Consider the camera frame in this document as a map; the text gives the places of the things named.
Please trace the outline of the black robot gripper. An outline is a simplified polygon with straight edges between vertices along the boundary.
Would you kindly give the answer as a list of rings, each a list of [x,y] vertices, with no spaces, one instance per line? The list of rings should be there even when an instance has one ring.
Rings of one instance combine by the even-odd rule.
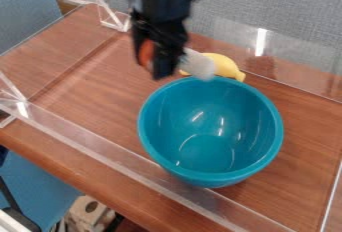
[[[153,67],[153,78],[176,73],[189,40],[185,20],[194,0],[133,0],[133,42],[138,65]]]

